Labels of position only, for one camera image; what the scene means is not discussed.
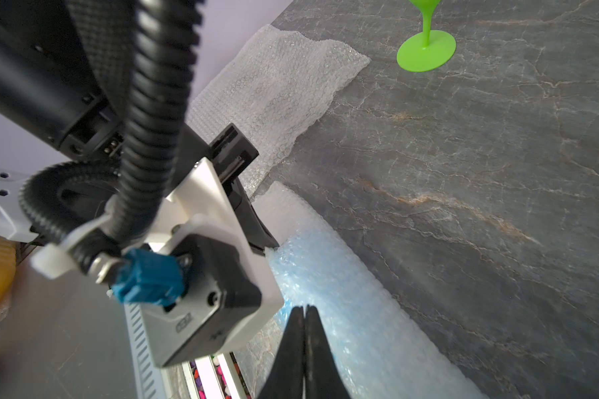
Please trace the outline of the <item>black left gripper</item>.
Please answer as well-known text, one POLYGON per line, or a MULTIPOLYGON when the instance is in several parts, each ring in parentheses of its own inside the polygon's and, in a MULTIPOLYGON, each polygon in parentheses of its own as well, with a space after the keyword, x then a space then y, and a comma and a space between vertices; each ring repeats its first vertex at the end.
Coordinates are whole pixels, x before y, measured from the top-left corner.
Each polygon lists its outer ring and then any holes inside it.
POLYGON ((183 126, 169 190, 176 189, 198 161, 208 159, 216 169, 251 249, 276 248, 277 240, 256 214, 239 180, 240 174, 258 156, 257 149, 234 124, 229 124, 211 143, 206 143, 189 126, 183 126))

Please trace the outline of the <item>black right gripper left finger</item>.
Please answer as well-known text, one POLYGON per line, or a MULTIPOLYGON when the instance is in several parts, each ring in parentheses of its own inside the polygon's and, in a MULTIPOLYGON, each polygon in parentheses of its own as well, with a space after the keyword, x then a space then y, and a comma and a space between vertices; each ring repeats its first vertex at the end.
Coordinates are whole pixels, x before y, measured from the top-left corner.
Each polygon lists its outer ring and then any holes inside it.
POLYGON ((304 309, 294 307, 259 399, 300 399, 304 395, 304 309))

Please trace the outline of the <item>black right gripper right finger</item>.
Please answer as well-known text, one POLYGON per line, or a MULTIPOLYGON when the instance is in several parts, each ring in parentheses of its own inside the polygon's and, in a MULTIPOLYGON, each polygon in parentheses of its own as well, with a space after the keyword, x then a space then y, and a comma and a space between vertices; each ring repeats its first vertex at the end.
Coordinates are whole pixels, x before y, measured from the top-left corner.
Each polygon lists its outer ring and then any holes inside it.
POLYGON ((308 399, 351 399, 337 369, 317 307, 304 318, 304 394, 308 399))

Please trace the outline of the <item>bubble wrap sheet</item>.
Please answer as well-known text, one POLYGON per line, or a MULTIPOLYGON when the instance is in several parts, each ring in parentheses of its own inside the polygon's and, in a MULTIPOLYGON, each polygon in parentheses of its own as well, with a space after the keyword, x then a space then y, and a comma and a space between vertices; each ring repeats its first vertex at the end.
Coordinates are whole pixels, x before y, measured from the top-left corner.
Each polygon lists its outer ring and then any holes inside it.
POLYGON ((265 385, 291 309, 313 305, 352 397, 482 397, 300 196, 276 182, 256 198, 255 208, 279 243, 266 259, 284 305, 236 352, 251 392, 265 385))
POLYGON ((246 136, 259 152, 240 176, 252 196, 369 63, 346 43, 266 25, 192 100, 186 123, 206 142, 229 124, 246 136))

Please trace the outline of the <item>blue plastic wine glass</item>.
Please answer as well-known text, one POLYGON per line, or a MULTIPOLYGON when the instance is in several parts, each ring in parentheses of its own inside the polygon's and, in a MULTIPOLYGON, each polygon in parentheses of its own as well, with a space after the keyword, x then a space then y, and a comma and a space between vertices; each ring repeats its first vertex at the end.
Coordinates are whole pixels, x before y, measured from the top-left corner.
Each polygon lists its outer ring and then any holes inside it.
POLYGON ((351 397, 431 396, 419 328, 346 245, 300 236, 266 257, 285 298, 277 319, 317 307, 351 397))

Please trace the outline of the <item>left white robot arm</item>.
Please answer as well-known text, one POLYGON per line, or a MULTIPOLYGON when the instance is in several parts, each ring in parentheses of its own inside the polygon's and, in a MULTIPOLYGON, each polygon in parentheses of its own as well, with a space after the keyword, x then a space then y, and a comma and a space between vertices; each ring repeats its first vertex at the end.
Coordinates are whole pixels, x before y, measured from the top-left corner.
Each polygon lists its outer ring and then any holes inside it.
POLYGON ((112 225, 69 247, 83 272, 117 257, 156 218, 195 162, 209 159, 256 253, 276 240, 239 174, 256 158, 229 128, 206 144, 184 123, 203 16, 198 1, 0 1, 0 114, 63 153, 38 172, 20 205, 35 233, 59 244, 88 215, 68 187, 113 183, 112 225))

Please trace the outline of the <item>green plastic wine glass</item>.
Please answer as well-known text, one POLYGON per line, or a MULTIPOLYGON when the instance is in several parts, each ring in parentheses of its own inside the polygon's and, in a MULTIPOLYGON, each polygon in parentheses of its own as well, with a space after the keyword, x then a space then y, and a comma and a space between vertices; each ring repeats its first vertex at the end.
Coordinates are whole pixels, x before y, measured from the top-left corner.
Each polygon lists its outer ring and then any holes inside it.
POLYGON ((456 52, 457 43, 453 35, 432 29, 433 16, 440 0, 410 0, 420 11, 422 32, 407 39, 396 56, 398 65, 404 71, 433 71, 447 63, 456 52))

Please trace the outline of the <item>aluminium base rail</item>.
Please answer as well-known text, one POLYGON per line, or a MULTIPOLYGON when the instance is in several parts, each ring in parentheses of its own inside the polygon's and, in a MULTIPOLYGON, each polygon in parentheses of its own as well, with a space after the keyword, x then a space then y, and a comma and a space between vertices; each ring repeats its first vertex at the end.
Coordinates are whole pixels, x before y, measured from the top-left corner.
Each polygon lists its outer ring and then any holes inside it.
POLYGON ((241 369, 232 352, 201 357, 181 364, 190 398, 251 399, 241 369))

